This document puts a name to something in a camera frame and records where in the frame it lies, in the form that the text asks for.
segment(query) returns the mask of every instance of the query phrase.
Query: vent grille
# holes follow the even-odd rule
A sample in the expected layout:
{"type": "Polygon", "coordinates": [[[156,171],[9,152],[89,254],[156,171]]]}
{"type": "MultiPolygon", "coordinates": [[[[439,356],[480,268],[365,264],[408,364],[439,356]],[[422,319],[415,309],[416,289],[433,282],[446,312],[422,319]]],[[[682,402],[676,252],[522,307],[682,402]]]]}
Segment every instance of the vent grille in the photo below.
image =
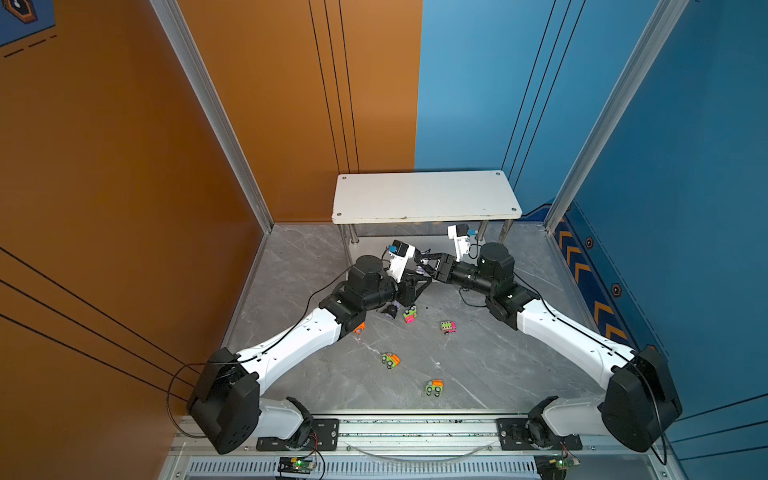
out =
{"type": "Polygon", "coordinates": [[[187,473],[274,473],[277,467],[274,460],[194,460],[187,473]]]}
{"type": "MultiPolygon", "coordinates": [[[[279,457],[245,459],[196,457],[188,478],[274,478],[279,457]]],[[[469,458],[463,462],[377,462],[365,457],[326,455],[325,480],[341,478],[540,478],[532,456],[469,458]]]]}
{"type": "Polygon", "coordinates": [[[339,476],[365,477],[374,476],[386,478],[388,475],[418,475],[418,474],[461,474],[470,476],[472,474],[495,474],[503,473],[525,473],[537,475],[536,464],[532,458],[523,458],[520,460],[468,460],[460,463],[440,463],[440,462],[413,462],[409,464],[402,463],[380,463],[370,460],[351,460],[351,461],[332,461],[327,462],[328,473],[339,474],[339,476]]]}

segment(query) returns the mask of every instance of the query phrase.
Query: pink toy car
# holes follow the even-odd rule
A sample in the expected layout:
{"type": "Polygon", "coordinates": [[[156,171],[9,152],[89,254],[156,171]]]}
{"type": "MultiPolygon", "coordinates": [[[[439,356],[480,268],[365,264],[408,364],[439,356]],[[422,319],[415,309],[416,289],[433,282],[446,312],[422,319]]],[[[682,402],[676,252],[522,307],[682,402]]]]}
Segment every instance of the pink toy car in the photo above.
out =
{"type": "Polygon", "coordinates": [[[440,329],[445,335],[456,332],[456,322],[440,322],[440,329]]]}

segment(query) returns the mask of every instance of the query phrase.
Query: green toy car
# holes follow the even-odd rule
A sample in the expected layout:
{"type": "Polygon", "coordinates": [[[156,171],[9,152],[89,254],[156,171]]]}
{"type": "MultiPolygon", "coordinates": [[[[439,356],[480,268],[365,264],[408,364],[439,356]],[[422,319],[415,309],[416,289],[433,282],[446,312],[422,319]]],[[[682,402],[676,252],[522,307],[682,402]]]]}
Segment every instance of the green toy car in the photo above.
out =
{"type": "Polygon", "coordinates": [[[442,380],[429,380],[425,391],[427,392],[427,395],[435,393],[435,396],[440,396],[442,393],[442,380]]]}
{"type": "Polygon", "coordinates": [[[382,353],[382,363],[385,363],[386,368],[391,370],[400,364],[400,357],[390,352],[382,353]]]}

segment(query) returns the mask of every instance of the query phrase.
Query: black mounting plate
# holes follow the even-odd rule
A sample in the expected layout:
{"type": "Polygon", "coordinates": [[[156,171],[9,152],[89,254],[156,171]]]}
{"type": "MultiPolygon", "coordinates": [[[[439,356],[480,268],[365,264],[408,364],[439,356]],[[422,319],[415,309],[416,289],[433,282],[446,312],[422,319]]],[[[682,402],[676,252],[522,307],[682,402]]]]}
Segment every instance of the black mounting plate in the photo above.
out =
{"type": "MultiPolygon", "coordinates": [[[[528,430],[525,429],[526,423],[528,423],[528,419],[496,419],[498,440],[502,443],[502,450],[547,450],[531,445],[528,441],[528,430]]],[[[584,448],[578,435],[569,435],[558,437],[558,444],[553,446],[551,450],[559,450],[560,442],[563,442],[568,450],[584,448]]]]}
{"type": "MultiPolygon", "coordinates": [[[[338,419],[313,419],[312,433],[317,434],[317,449],[321,452],[336,450],[336,443],[339,438],[339,420],[338,419]]],[[[259,437],[256,443],[256,450],[259,452],[300,452],[310,451],[315,447],[314,435],[310,435],[306,444],[301,449],[289,449],[283,440],[274,437],[259,437]]]]}

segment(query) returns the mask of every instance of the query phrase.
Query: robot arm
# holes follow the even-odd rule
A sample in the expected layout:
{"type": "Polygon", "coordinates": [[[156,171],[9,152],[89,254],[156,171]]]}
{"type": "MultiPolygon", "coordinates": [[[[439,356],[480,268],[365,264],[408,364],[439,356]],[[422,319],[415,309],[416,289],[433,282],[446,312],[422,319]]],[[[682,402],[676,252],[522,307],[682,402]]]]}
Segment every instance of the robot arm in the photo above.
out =
{"type": "Polygon", "coordinates": [[[682,414],[660,353],[650,348],[637,353],[560,314],[515,282],[515,259],[500,243],[483,245],[477,265],[418,250],[414,260],[440,282],[483,293],[496,319],[551,346],[606,390],[586,399],[549,397],[532,409],[529,431],[540,447],[557,445],[557,437],[566,435],[610,433],[628,448],[645,452],[682,414]]]}
{"type": "MultiPolygon", "coordinates": [[[[466,236],[454,237],[460,240],[457,253],[462,252],[459,243],[466,236]]],[[[483,293],[496,319],[547,343],[606,390],[587,399],[549,397],[533,408],[528,430],[538,446],[557,445],[560,437],[571,434],[610,433],[628,448],[644,452],[682,413],[659,353],[645,349],[638,354],[561,315],[515,282],[515,259],[500,243],[483,245],[477,265],[447,253],[422,254],[397,240],[390,254],[386,273],[379,258],[360,257],[348,279],[290,329],[234,355],[220,349],[211,356],[187,410],[219,453],[231,452],[249,436],[304,445],[310,413],[294,398],[262,399],[261,392],[307,356],[358,328],[368,310],[395,300],[413,305],[432,279],[483,293]],[[406,269],[411,258],[428,276],[406,269]]]]}
{"type": "Polygon", "coordinates": [[[360,257],[347,280],[339,282],[296,325],[235,354],[226,348],[217,350],[187,402],[187,411],[217,452],[231,452],[252,435],[304,445],[310,434],[310,413],[292,397],[262,399],[261,392],[306,357],[357,329],[368,310],[395,300],[411,306],[432,281],[405,271],[404,263],[397,280],[394,276],[391,267],[384,272],[380,259],[360,257]]]}

